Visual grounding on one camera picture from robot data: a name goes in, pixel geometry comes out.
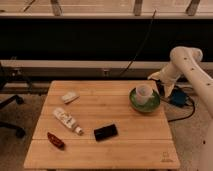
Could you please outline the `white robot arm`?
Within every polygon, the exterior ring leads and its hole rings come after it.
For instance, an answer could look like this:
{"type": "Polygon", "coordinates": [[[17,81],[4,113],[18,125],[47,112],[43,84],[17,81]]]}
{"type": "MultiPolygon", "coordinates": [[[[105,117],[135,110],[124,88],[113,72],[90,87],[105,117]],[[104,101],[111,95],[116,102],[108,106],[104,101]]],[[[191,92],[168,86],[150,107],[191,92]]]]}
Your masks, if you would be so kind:
{"type": "Polygon", "coordinates": [[[213,171],[213,78],[198,63],[203,58],[199,48],[177,46],[170,51],[170,62],[149,79],[160,80],[168,97],[181,75],[190,82],[211,116],[202,147],[198,171],[213,171]]]}

